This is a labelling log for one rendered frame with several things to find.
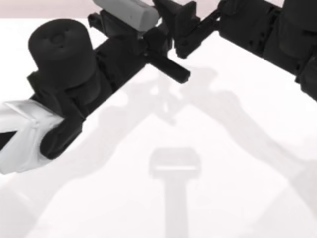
gray part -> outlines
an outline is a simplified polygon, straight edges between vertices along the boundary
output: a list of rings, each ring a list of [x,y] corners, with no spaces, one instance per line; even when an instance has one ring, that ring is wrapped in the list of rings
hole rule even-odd
[[[160,15],[154,7],[140,0],[93,1],[97,6],[140,32],[148,31],[155,27],[160,19]]]

black cylinder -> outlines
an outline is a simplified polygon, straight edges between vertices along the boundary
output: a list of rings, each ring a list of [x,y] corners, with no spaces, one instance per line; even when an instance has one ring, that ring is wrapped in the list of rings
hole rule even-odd
[[[46,88],[76,87],[97,70],[88,31],[75,20],[58,19],[40,26],[29,39],[29,50]]]
[[[297,27],[317,32],[316,0],[285,0],[283,11],[287,20]]]

white part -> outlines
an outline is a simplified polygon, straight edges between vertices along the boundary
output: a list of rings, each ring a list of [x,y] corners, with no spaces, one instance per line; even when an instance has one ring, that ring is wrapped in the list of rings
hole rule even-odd
[[[51,160],[40,153],[44,136],[63,118],[33,100],[0,104],[0,133],[17,133],[0,150],[0,172],[23,172]]]
[[[160,19],[158,11],[140,0],[93,0],[94,3],[125,22],[144,32],[155,27]]]

white background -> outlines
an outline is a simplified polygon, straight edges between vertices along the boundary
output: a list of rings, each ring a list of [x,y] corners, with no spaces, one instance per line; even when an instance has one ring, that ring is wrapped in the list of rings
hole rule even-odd
[[[0,101],[32,95],[27,41],[46,21],[0,20]],[[317,104],[217,33],[170,57],[189,83],[147,66],[63,156],[0,176],[0,238],[317,236]]]

